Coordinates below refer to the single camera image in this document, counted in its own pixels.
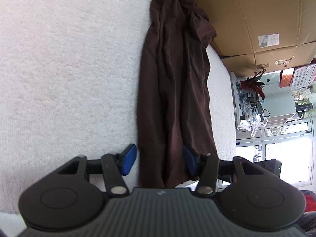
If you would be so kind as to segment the dark brown garment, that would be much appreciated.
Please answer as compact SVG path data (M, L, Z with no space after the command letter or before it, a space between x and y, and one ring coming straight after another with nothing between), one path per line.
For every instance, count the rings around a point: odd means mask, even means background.
M150 17L138 86L139 185L174 188L191 179L184 148L217 155L206 51L216 30L197 0L152 0Z

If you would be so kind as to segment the right cardboard box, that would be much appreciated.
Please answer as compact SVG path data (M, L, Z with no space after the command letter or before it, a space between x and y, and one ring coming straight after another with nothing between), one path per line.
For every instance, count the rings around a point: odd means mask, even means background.
M298 46L263 51L253 55L239 55L222 58L228 71L239 78L253 76L255 71L266 72L285 70L308 65L315 57L315 42Z

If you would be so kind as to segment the white shipping label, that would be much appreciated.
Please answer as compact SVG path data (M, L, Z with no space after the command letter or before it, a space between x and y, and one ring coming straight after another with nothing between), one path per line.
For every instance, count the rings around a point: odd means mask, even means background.
M262 35L258 37L259 48L265 48L270 46L275 46L280 44L280 35L279 33Z

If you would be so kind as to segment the large cardboard box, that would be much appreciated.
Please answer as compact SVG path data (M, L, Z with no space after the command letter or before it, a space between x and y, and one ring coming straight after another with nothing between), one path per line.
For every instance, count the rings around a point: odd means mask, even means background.
M221 56L255 54L315 41L315 0L197 0L215 27ZM259 48L258 37L279 33L280 44Z

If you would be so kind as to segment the wall calendar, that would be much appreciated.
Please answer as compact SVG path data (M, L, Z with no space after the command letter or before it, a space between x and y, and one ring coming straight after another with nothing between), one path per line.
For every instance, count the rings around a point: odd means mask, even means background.
M315 64L285 69L281 72L280 88L292 90L308 87L315 80Z

